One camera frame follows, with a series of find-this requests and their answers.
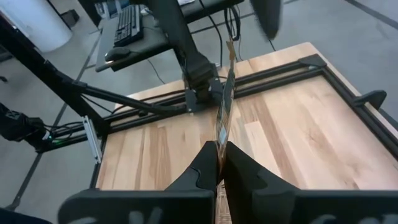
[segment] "desk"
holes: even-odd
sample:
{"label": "desk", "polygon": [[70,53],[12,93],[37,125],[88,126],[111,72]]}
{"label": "desk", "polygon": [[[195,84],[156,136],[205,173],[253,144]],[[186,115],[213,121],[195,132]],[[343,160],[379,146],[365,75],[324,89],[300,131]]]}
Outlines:
{"label": "desk", "polygon": [[[207,12],[209,14],[216,13],[227,7],[231,7],[235,4],[243,2],[243,0],[202,1],[207,8]],[[187,24],[207,16],[202,6],[200,5],[199,0],[195,0],[195,2],[193,3],[182,6],[181,10],[185,16]],[[114,71],[118,71],[122,68],[126,68],[134,63],[140,62],[141,60],[145,60],[172,48],[161,29],[154,27],[153,17],[144,16],[142,18],[142,25],[143,27],[149,27],[150,29],[144,29],[143,39],[125,46],[131,51],[138,52],[139,54],[131,54],[130,56],[122,60],[118,60],[113,63],[106,63],[104,56],[113,48],[114,33],[116,31],[117,24],[117,17],[106,21],[104,24],[101,40],[99,42],[97,61],[95,65],[95,70],[97,72],[101,72],[109,67],[111,67]]]}
{"label": "desk", "polygon": [[[321,55],[312,44],[296,45],[237,63],[236,76],[313,54]],[[342,74],[328,66],[359,95]],[[176,81],[130,97],[142,99],[182,88],[183,82]],[[398,137],[377,110],[367,107]],[[215,139],[215,118],[216,108],[109,135],[96,187],[165,189],[202,145]],[[323,77],[236,100],[229,140],[301,189],[398,189],[398,162]]]}

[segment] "computer mouse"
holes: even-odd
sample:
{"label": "computer mouse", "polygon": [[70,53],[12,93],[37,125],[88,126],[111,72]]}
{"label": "computer mouse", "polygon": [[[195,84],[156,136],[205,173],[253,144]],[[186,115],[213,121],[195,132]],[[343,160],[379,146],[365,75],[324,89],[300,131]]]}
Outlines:
{"label": "computer mouse", "polygon": [[114,62],[127,57],[131,51],[124,47],[115,47],[105,54],[106,62]]}

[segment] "concrete floor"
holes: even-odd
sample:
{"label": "concrete floor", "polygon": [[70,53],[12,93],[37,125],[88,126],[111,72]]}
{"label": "concrete floor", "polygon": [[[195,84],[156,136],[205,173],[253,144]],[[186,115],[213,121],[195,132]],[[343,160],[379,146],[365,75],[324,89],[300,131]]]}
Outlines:
{"label": "concrete floor", "polygon": [[[57,0],[53,2],[58,10],[59,7],[65,7],[65,11],[73,7],[57,5]],[[383,108],[398,119],[398,30],[344,0],[289,2],[284,7],[280,33],[273,41],[275,48],[279,50],[302,42],[312,42],[360,92],[386,90],[388,96]],[[396,1],[360,2],[398,21],[398,14],[393,10],[398,8]],[[252,12],[248,1],[239,7],[241,15]],[[223,21],[221,13],[213,17],[216,22]],[[209,20],[204,18],[189,27],[194,31],[209,25]],[[44,54],[44,57],[72,78],[78,78],[80,74],[83,82],[123,95],[162,84],[147,61],[118,72],[105,70],[96,73],[94,68],[85,69],[84,65],[90,67],[96,59],[95,42],[100,33],[90,34],[93,31],[95,27],[83,13],[81,21],[73,28],[72,40],[60,49]],[[225,40],[225,26],[220,26],[220,31]],[[214,29],[194,34],[193,38],[198,49],[211,61],[220,60],[218,36]],[[254,16],[242,19],[240,52],[243,59],[272,52],[271,45],[257,28]],[[227,63],[227,58],[228,54],[225,53],[224,64]],[[173,52],[164,52],[150,60],[165,82],[180,78],[181,71]],[[17,60],[0,63],[0,71],[1,75],[9,79],[7,84],[0,83],[0,102],[29,116],[39,116],[47,124],[55,121],[63,105],[60,98]],[[114,106],[112,103],[98,101],[109,109]],[[99,108],[98,112],[107,114]],[[77,119],[74,111],[67,107],[60,124]],[[28,144],[8,142],[0,138],[0,207],[5,207],[14,200],[35,157],[34,150]],[[44,154],[16,211],[56,223],[60,204],[71,194],[88,188],[93,168],[94,162],[87,142]]]}

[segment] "keyboard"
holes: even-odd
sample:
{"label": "keyboard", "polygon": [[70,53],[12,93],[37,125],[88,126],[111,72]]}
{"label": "keyboard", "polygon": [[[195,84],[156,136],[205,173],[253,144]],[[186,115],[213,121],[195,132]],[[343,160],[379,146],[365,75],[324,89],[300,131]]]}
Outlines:
{"label": "keyboard", "polygon": [[114,34],[114,46],[123,47],[144,37],[139,5],[125,7],[119,14],[118,29]]}

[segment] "metal bracket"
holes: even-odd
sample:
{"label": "metal bracket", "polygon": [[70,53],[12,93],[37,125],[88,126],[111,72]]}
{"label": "metal bracket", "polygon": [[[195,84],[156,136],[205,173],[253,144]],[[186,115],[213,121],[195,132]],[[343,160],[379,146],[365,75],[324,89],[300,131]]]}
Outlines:
{"label": "metal bracket", "polygon": [[375,109],[380,109],[384,100],[387,97],[387,93],[384,90],[374,90],[362,96],[354,98],[354,106],[363,106],[365,103],[370,103]]}
{"label": "metal bracket", "polygon": [[318,68],[322,68],[327,66],[327,63],[321,58],[321,56],[315,54],[315,55],[310,55],[305,58],[301,58],[298,60],[300,63],[308,66],[315,66]]}
{"label": "metal bracket", "polygon": [[90,145],[94,159],[97,164],[100,164],[102,162],[102,152],[100,149],[100,144],[98,143],[98,138],[96,135],[93,122],[88,118],[88,116],[84,116],[83,125],[85,127],[88,144]]}

